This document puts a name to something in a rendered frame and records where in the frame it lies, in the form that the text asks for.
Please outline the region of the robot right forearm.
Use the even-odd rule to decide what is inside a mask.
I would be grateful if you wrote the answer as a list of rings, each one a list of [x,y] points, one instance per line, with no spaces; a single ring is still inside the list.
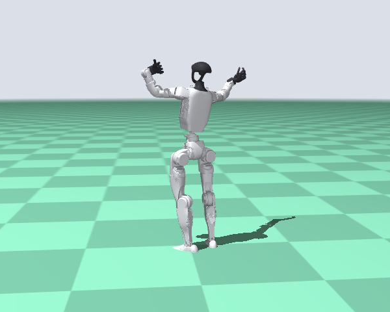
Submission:
[[[221,90],[224,90],[224,98],[226,99],[229,96],[230,90],[234,85],[233,80],[224,84],[224,87]]]

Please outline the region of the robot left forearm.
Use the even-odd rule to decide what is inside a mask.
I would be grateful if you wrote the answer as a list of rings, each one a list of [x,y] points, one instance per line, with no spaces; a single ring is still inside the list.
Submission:
[[[141,71],[141,75],[143,76],[143,78],[144,78],[144,80],[146,82],[146,87],[149,90],[149,92],[153,96],[157,96],[158,95],[158,90],[154,86],[156,82],[155,82],[155,80],[153,79],[153,77],[151,75],[150,69],[149,68],[143,69]]]

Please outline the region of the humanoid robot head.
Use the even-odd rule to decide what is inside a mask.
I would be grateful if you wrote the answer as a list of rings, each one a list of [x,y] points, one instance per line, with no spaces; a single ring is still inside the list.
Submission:
[[[199,91],[207,92],[207,90],[204,87],[204,82],[202,81],[204,75],[206,73],[211,73],[211,67],[206,62],[197,62],[191,66],[192,68],[192,82],[195,83],[195,89]],[[194,79],[194,72],[199,72],[201,75],[200,79],[196,81]]]

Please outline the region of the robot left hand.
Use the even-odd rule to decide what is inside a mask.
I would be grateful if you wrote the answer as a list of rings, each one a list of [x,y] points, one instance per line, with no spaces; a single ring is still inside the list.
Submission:
[[[154,74],[156,74],[156,73],[159,73],[159,74],[164,73],[163,71],[161,71],[161,70],[163,70],[163,68],[161,68],[162,65],[159,65],[160,62],[157,62],[157,63],[156,63],[156,60],[155,60],[155,59],[153,59],[153,61],[154,61],[154,64],[153,64],[152,66],[149,66],[149,67],[148,67],[149,70],[150,70],[150,72],[151,72],[151,74],[154,75]]]

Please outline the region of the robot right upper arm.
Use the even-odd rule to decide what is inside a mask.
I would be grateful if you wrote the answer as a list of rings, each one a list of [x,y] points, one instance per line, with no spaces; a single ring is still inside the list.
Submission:
[[[224,101],[225,100],[224,90],[220,90],[218,92],[212,91],[211,93],[213,94],[213,102],[212,103],[216,103],[217,101]]]

